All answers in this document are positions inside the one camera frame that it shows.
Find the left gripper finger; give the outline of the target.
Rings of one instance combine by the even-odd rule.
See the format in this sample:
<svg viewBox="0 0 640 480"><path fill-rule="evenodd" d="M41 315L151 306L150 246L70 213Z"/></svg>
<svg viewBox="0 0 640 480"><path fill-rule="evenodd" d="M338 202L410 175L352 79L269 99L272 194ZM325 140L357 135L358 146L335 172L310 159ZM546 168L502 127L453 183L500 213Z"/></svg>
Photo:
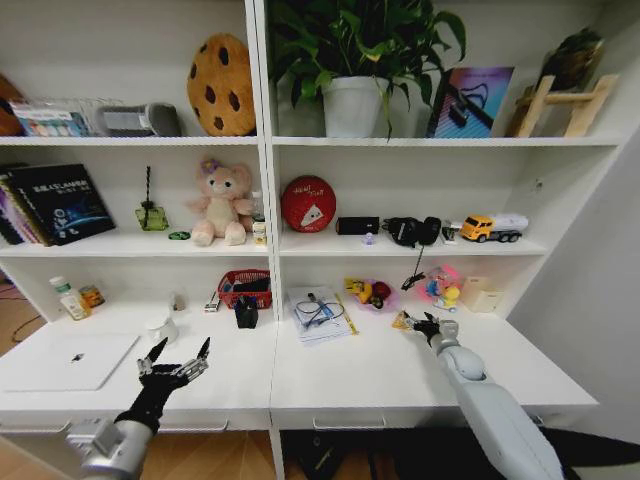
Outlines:
<svg viewBox="0 0 640 480"><path fill-rule="evenodd" d="M149 353L142 359L137 360L138 376L140 379L154 373L154 362L158 359L167 344L168 338L164 337L159 343L151 348Z"/></svg>
<svg viewBox="0 0 640 480"><path fill-rule="evenodd" d="M208 368L208 355L211 338L207 337L198 351L196 357L184 363L180 368L180 375L188 381L199 377Z"/></svg>

